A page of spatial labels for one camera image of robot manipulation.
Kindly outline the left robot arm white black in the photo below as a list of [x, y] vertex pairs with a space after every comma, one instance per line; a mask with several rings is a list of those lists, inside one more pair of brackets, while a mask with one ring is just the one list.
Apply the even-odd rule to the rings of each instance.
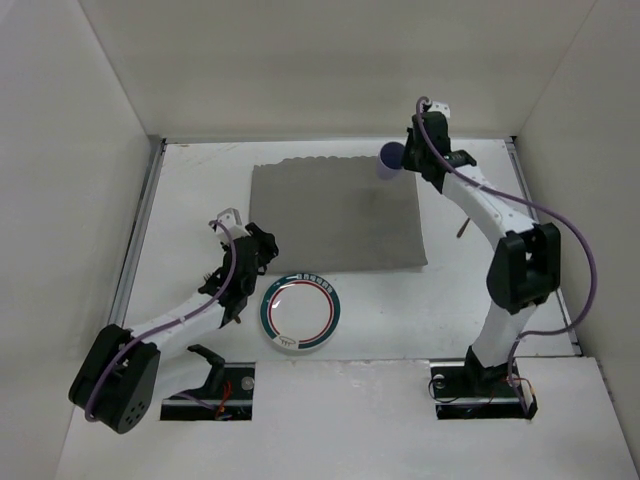
[[203, 404], [229, 393], [224, 358], [199, 340], [239, 322], [279, 248], [255, 223], [210, 225], [223, 261], [186, 302], [136, 327], [109, 324], [99, 331], [68, 392], [86, 421], [125, 434], [156, 401], [177, 396]]

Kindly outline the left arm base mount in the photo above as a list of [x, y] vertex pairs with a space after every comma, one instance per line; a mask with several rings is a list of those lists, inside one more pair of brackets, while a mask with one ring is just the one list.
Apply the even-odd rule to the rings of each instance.
[[161, 403], [160, 421], [250, 421], [253, 416], [255, 363], [228, 363], [220, 380], [173, 395]]

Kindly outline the grey cloth placemat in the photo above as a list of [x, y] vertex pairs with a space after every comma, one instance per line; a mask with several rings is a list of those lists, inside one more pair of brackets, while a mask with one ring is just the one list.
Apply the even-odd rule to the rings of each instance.
[[272, 273], [419, 268], [427, 263], [416, 177], [374, 157], [287, 158], [252, 172], [249, 218], [274, 235]]

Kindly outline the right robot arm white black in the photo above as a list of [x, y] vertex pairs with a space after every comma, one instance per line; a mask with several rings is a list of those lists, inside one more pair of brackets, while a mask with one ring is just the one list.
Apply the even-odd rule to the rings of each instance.
[[419, 173], [461, 208], [493, 250], [486, 275], [491, 305], [464, 361], [471, 382], [488, 384], [507, 373], [516, 338], [559, 287], [560, 232], [505, 203], [476, 160], [464, 150], [451, 149], [443, 113], [413, 115], [407, 132], [402, 167]]

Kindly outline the white plate green red rim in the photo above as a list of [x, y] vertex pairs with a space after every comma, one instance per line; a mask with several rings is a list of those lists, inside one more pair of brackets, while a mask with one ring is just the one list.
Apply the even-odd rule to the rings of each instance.
[[333, 337], [342, 313], [333, 285], [317, 274], [281, 277], [265, 291], [260, 326], [274, 348], [293, 355], [314, 352]]

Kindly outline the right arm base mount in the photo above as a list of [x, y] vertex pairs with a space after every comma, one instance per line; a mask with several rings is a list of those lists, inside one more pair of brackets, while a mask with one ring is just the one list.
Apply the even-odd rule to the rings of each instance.
[[438, 420], [532, 420], [538, 401], [531, 382], [513, 366], [482, 370], [461, 361], [430, 363], [428, 393]]

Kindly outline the lilac plastic cup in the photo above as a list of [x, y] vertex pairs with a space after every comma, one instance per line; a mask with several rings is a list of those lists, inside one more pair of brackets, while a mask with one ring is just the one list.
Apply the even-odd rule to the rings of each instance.
[[399, 142], [387, 142], [379, 150], [376, 164], [376, 174], [381, 180], [391, 180], [396, 177], [402, 167], [404, 145]]

